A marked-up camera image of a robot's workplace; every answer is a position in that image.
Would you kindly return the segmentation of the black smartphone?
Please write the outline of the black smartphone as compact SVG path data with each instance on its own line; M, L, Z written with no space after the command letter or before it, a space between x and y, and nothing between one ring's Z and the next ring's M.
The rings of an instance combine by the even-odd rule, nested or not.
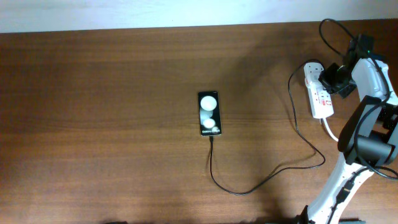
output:
M198 92L198 112L202 136L222 134L220 101L217 91Z

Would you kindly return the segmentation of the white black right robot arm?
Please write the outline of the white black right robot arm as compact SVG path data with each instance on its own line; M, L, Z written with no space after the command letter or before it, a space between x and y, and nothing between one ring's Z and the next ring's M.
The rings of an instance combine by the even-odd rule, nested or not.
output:
M397 95L384 57L373 53L374 39L359 34L350 43L341 66L304 65L305 85L313 116L324 120L321 108L331 108L330 96L346 97L357 90L360 103L340 132L336 166L318 197L296 223L339 223L360 186L375 173L388 170L397 158Z

